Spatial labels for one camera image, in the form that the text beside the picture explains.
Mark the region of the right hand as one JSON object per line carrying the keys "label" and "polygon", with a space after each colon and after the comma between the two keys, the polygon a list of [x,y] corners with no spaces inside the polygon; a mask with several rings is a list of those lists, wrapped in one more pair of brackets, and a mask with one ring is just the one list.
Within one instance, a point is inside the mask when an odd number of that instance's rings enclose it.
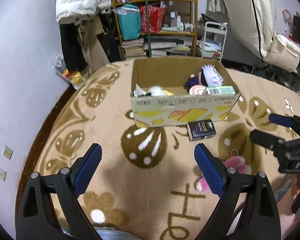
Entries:
{"label": "right hand", "polygon": [[298,175],[290,174],[290,179],[291,179],[291,197],[294,200],[300,192],[300,187],[298,186]]}

